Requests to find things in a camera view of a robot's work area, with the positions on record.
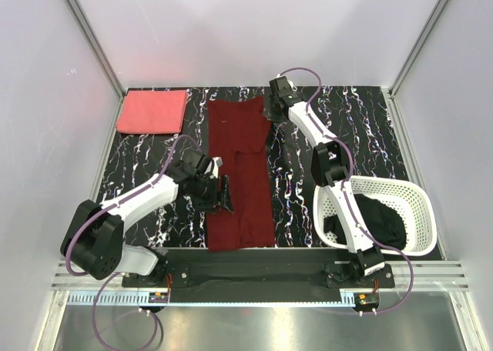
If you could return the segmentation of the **dark red t shirt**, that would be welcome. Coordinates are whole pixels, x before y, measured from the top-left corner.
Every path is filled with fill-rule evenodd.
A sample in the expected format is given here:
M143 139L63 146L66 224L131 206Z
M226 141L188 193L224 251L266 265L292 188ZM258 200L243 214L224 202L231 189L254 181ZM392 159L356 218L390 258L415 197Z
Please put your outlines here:
M233 211L206 215L211 252L273 246L275 224L267 171L266 141L271 123L263 97L208 103L209 154L220 157L220 175L229 177Z

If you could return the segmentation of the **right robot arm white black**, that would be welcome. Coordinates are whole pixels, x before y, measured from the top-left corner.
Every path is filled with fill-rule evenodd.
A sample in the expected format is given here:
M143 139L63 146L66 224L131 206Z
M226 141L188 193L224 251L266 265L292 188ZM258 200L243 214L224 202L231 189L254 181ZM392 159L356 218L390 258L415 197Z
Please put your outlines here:
M353 194L350 179L353 160L348 147L317 117L308 102L298 95L285 76L269 82L269 119L292 122L312 147L311 175L333 204L352 254L348 268L357 286L368 286L385 265L381 249L370 234Z

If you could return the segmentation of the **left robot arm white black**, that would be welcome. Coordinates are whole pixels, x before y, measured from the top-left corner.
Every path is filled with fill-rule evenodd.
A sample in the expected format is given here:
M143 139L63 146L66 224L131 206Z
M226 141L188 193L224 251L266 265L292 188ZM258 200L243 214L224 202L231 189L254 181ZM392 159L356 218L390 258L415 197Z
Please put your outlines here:
M166 255L125 242L126 231L159 207L188 196L198 210L233 211L223 160L190 150L142 185L110 200L90 199L77 207L60 247L65 267L73 276L103 280L125 273L142 285L159 286L167 277Z

